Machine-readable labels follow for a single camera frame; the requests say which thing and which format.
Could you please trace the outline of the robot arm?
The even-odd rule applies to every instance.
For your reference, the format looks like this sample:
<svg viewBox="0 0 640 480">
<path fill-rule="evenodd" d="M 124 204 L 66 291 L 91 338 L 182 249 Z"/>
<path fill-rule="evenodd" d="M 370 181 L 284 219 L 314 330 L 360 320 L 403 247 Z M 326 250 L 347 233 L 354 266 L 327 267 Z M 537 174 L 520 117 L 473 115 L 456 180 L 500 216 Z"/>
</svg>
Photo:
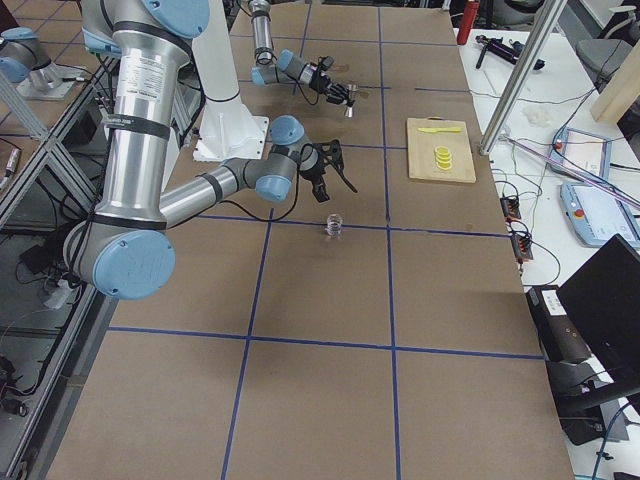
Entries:
<svg viewBox="0 0 640 480">
<path fill-rule="evenodd" d="M 277 53 L 273 44 L 270 11 L 270 1 L 247 2 L 254 41 L 252 82 L 258 86 L 292 84 L 299 89 L 306 86 L 316 94 L 316 99 L 311 101 L 302 92 L 310 105 L 315 105 L 320 97 L 324 97 L 330 104 L 344 106 L 345 116 L 351 118 L 355 88 L 336 82 L 329 76 L 334 58 L 320 56 L 316 61 L 309 61 L 289 49 Z"/>
<path fill-rule="evenodd" d="M 284 115 L 253 115 L 243 103 L 224 9 L 218 1 L 88 1 L 86 47 L 119 60 L 102 194 L 68 235 L 63 255 L 82 281 L 124 300 L 154 294 L 170 278 L 171 229 L 227 197 L 253 190 L 281 202 L 296 179 L 328 198 L 327 167 L 342 172 L 338 141 L 311 141 Z M 193 66 L 204 114 L 195 157 L 215 168 L 174 189 L 165 182 L 179 72 Z"/>
</svg>

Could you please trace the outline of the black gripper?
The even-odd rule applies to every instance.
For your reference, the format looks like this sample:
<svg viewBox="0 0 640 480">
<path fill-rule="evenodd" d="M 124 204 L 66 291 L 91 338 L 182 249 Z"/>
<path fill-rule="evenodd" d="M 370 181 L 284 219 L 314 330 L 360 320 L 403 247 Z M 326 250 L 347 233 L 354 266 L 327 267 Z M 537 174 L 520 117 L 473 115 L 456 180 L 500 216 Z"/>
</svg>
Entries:
<svg viewBox="0 0 640 480">
<path fill-rule="evenodd" d="M 324 95 L 328 103 L 352 108 L 355 100 L 349 96 L 349 88 L 338 83 L 332 84 L 331 79 L 326 75 L 333 64 L 332 56 L 321 56 L 315 63 L 311 63 L 312 74 L 308 86 L 317 94 Z"/>
<path fill-rule="evenodd" d="M 353 193 L 358 192 L 344 173 L 342 147 L 337 139 L 319 143 L 305 141 L 300 150 L 300 160 L 299 173 L 305 180 L 312 182 L 312 193 L 318 202 L 329 200 L 322 178 L 327 167 L 332 167 Z"/>
</svg>

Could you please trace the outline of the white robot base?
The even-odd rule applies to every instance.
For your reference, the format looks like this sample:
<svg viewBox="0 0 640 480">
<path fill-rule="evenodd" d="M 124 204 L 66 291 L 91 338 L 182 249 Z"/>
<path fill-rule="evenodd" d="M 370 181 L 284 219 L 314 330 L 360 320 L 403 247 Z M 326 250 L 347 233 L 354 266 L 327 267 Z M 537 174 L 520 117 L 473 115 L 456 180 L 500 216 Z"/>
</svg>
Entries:
<svg viewBox="0 0 640 480">
<path fill-rule="evenodd" d="M 192 43 L 206 104 L 194 159 L 222 162 L 262 157 L 269 119 L 254 116 L 243 103 L 228 26 L 220 0 L 209 0 L 208 26 Z"/>
</svg>

